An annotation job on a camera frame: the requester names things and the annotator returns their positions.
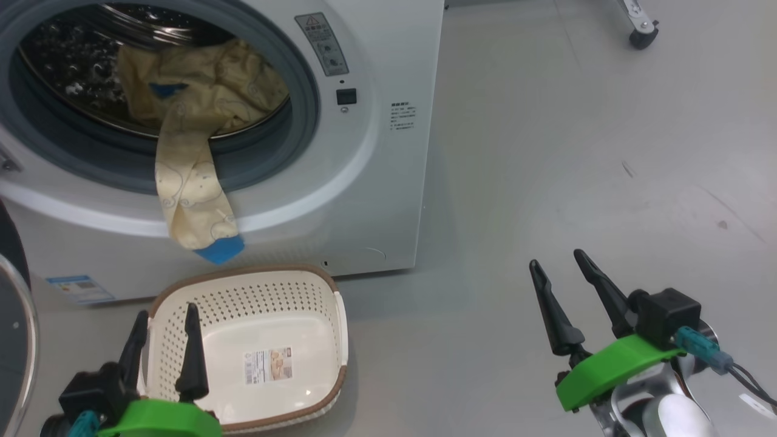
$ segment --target blue trim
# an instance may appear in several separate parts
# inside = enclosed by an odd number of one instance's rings
[[[175,83],[173,85],[159,85],[158,83],[148,84],[148,88],[151,88],[151,91],[160,99],[166,99],[179,92],[181,89],[185,89],[187,86],[189,85],[186,83]]]
[[[213,264],[220,265],[242,252],[245,246],[242,237],[237,235],[230,238],[217,239],[210,246],[204,249],[197,249],[194,253],[209,260]]]

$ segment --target brown basket rim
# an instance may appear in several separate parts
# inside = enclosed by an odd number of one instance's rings
[[[241,274],[251,274],[251,273],[263,273],[268,271],[308,271],[310,273],[318,275],[319,277],[321,277],[321,279],[326,281],[326,283],[329,285],[329,288],[332,289],[332,293],[338,292],[337,284],[335,284],[334,279],[332,279],[332,277],[329,276],[329,274],[327,274],[323,269],[310,264],[278,264],[278,265],[266,265],[266,266],[263,265],[263,266],[251,266],[251,267],[238,267],[230,270],[201,274],[193,278],[183,279],[181,281],[176,282],[173,285],[170,285],[168,288],[165,288],[164,291],[159,293],[158,296],[156,296],[156,299],[154,299],[154,302],[152,302],[151,304],[151,310],[148,312],[148,316],[153,319],[154,316],[156,315],[157,310],[162,305],[162,302],[164,302],[164,300],[167,299],[170,295],[182,289],[183,287],[199,284],[201,282],[213,281],[215,279],[227,278],[229,276],[239,276]]]
[[[239,276],[241,274],[251,274],[251,273],[263,273],[268,271],[307,271],[307,272],[316,274],[321,279],[326,281],[326,283],[329,285],[329,288],[331,288],[332,293],[338,292],[337,284],[335,284],[334,279],[332,279],[332,277],[329,276],[329,274],[327,274],[323,269],[313,265],[279,264],[279,265],[266,265],[266,266],[239,267],[239,268],[233,268],[225,271],[217,271],[215,273],[201,274],[193,278],[183,279],[182,281],[178,281],[175,284],[170,285],[168,288],[165,288],[165,290],[162,293],[160,293],[159,296],[156,297],[156,299],[154,299],[154,302],[152,303],[152,306],[151,306],[151,310],[148,312],[149,316],[153,319],[154,316],[156,315],[157,310],[162,305],[162,302],[165,301],[165,299],[167,299],[174,292],[184,287],[187,287],[189,285],[199,284],[201,282],[213,281],[214,279],[227,278],[229,276]],[[348,339],[342,338],[340,339],[340,341],[348,341]],[[293,421],[293,420],[314,414],[316,411],[322,410],[324,407],[331,404],[332,401],[335,400],[335,397],[343,388],[343,384],[345,383],[346,370],[347,370],[346,365],[340,366],[340,371],[337,374],[337,380],[335,381],[335,384],[330,390],[330,392],[327,393],[326,396],[324,396],[324,398],[321,399],[318,403],[313,404],[310,407],[303,408],[299,411],[292,411],[291,413],[280,414],[278,416],[273,416],[271,418],[264,418],[264,419],[259,419],[255,421],[247,421],[247,422],[240,422],[240,423],[232,423],[229,425],[222,425],[221,429],[223,429],[226,432],[245,431],[252,428],[263,428],[269,425],[277,425],[285,421]]]

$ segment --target green mount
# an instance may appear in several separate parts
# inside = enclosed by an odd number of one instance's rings
[[[221,437],[221,425],[197,405],[159,399],[132,402],[119,423],[97,437]]]
[[[584,407],[643,370],[684,353],[661,351],[636,334],[619,338],[575,366],[556,387],[556,395],[564,411]]]

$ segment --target black wheel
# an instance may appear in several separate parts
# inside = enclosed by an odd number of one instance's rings
[[[40,429],[40,437],[67,437],[70,433],[70,422],[64,414],[55,414],[44,422]]]
[[[658,24],[657,21],[653,22],[654,26],[656,26],[657,24]],[[639,33],[636,30],[634,30],[632,34],[629,35],[629,42],[635,49],[645,50],[648,46],[650,46],[653,43],[653,40],[656,39],[657,35],[658,35],[657,27],[653,29],[653,32],[650,32],[650,33]]]

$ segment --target cable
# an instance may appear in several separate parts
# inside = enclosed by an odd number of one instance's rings
[[[735,372],[734,369],[730,369],[729,373],[731,376],[736,378],[737,381],[739,381],[739,383],[744,386],[744,388],[750,390],[750,392],[757,396],[759,399],[771,405],[772,408],[777,408],[777,400],[772,399],[763,389],[759,389],[758,386],[751,384],[744,378],[744,376],[740,375],[738,372]]]
[[[741,365],[738,365],[737,363],[734,363],[734,364],[733,364],[733,367],[734,367],[736,370],[739,370],[741,373],[743,373],[743,374],[744,374],[744,375],[745,375],[745,376],[746,376],[746,377],[747,377],[747,378],[750,380],[750,382],[751,382],[751,383],[753,383],[753,385],[754,385],[754,386],[755,386],[757,389],[759,389],[759,390],[760,390],[761,392],[763,392],[763,393],[766,393],[766,391],[763,389],[763,387],[761,387],[760,385],[758,385],[758,381],[756,381],[756,380],[755,380],[755,377],[754,377],[754,376],[752,376],[752,375],[750,374],[750,372],[748,372],[748,371],[747,371],[747,369],[746,369],[746,368],[742,367]]]

